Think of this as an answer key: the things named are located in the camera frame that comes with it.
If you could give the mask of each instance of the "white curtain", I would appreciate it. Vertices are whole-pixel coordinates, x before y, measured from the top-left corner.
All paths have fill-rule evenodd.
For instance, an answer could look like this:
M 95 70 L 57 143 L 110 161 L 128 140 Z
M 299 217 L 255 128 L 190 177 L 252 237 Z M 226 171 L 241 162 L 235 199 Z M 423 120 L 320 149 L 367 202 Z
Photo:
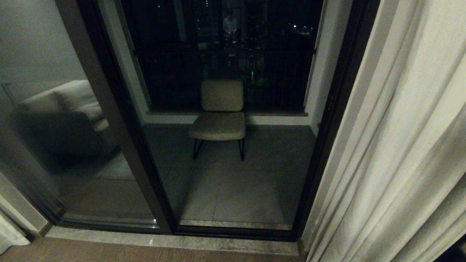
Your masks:
M 2 211 L 0 211 L 0 254 L 3 254 L 10 246 L 28 245 L 29 240 Z
M 308 261 L 433 261 L 466 234 L 465 14 L 464 0 L 381 1 Z

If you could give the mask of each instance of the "black door frame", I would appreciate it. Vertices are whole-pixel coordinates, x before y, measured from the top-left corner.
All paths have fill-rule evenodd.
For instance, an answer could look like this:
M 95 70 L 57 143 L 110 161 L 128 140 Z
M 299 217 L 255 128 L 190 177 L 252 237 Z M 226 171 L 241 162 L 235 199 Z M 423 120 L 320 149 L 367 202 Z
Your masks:
M 261 239 L 275 241 L 296 241 L 304 231 L 307 217 L 312 208 L 323 171 L 328 161 L 336 133 L 340 126 L 343 113 L 365 52 L 372 26 L 377 14 L 380 0 L 354 0 L 342 48 L 338 57 L 337 66 L 326 102 L 326 110 L 322 117 L 315 148 L 309 164 L 308 174 L 299 202 L 295 221 L 291 230 L 269 230 L 248 228 L 218 228 L 177 225 L 168 204 L 166 194 L 161 185 L 158 171 L 151 158 L 151 153 L 142 128 L 137 121 L 136 111 L 125 88 L 121 70 L 113 52 L 109 36 L 107 35 L 100 10 L 96 0 L 76 0 L 86 25 L 87 32 L 92 41 L 98 60 L 110 85 L 111 92 L 117 102 L 121 115 L 129 128 L 137 154 L 141 159 L 150 185 L 156 195 L 158 204 L 151 207 L 155 212 L 163 214 L 164 232 L 176 235 L 215 236 L 228 238 Z

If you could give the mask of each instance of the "chair backrest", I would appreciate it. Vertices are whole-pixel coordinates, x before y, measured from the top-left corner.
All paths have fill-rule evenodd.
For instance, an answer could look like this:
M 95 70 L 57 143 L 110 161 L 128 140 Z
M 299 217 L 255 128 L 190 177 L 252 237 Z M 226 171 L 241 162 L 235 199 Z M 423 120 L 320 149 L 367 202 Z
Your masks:
M 201 85 L 202 108 L 206 111 L 243 109 L 243 82 L 240 80 L 204 80 Z

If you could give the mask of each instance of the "chair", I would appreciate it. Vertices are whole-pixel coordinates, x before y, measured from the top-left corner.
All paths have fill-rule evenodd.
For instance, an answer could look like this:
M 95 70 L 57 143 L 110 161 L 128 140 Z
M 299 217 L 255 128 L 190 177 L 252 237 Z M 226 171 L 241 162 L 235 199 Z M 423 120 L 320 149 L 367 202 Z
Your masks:
M 241 161 L 244 161 L 243 83 L 237 80 L 205 80 L 201 85 L 201 99 L 206 112 L 199 115 L 189 130 L 189 136 L 194 138 L 192 159 L 196 159 L 204 140 L 238 140 Z

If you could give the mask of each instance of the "chair seat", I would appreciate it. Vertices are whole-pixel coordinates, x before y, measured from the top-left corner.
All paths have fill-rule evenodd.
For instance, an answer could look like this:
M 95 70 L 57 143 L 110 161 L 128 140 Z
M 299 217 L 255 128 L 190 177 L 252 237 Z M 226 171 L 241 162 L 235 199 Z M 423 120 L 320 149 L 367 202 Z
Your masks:
M 194 121 L 189 136 L 202 140 L 237 140 L 246 134 L 243 112 L 210 113 L 203 112 Z

